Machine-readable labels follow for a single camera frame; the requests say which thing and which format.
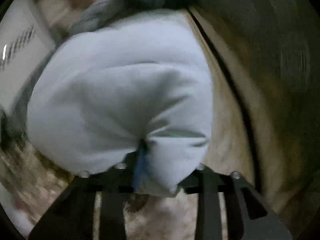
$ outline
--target metal bolt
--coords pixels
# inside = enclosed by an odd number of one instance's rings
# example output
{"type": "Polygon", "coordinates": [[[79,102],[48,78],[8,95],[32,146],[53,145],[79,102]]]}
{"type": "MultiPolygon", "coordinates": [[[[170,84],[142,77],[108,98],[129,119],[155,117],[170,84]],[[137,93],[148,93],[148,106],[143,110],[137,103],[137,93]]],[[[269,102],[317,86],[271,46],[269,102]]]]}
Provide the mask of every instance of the metal bolt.
{"type": "Polygon", "coordinates": [[[127,167],[127,165],[125,163],[117,163],[115,165],[115,168],[118,170],[124,170],[127,167]]]}
{"type": "Polygon", "coordinates": [[[86,178],[90,177],[90,173],[88,171],[81,171],[79,173],[79,177],[86,179],[86,178]]]}
{"type": "Polygon", "coordinates": [[[240,175],[239,172],[234,171],[234,172],[231,173],[231,177],[234,178],[234,179],[240,179],[241,175],[240,175]]]}
{"type": "Polygon", "coordinates": [[[203,170],[204,170],[204,165],[203,165],[202,163],[200,163],[200,164],[198,165],[198,167],[196,167],[196,169],[197,169],[198,171],[203,171],[203,170]]]}

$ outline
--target gray fabric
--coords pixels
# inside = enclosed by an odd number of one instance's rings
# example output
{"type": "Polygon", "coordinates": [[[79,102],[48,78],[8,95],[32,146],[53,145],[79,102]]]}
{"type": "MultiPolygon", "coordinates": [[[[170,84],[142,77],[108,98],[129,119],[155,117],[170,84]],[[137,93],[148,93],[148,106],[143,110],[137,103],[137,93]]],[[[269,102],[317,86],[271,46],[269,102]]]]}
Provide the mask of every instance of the gray fabric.
{"type": "Polygon", "coordinates": [[[73,36],[104,28],[136,11],[132,8],[126,8],[123,0],[99,0],[81,14],[80,19],[69,30],[69,34],[73,36]]]}
{"type": "Polygon", "coordinates": [[[32,93],[28,135],[73,174],[107,170],[144,138],[148,174],[174,192],[207,150],[211,86],[186,19],[140,13],[59,48],[32,93]]]}

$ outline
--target white cushion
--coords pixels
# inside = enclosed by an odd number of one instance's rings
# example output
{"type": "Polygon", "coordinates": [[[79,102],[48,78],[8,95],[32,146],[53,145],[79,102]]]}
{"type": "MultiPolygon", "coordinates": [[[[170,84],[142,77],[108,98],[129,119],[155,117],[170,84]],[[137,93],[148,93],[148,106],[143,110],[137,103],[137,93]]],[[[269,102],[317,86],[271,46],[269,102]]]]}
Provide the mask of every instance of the white cushion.
{"type": "Polygon", "coordinates": [[[63,44],[28,105],[28,136],[44,155],[79,174],[106,171],[137,149],[174,189],[204,156],[211,137],[212,83],[183,16],[159,10],[63,44]]]}

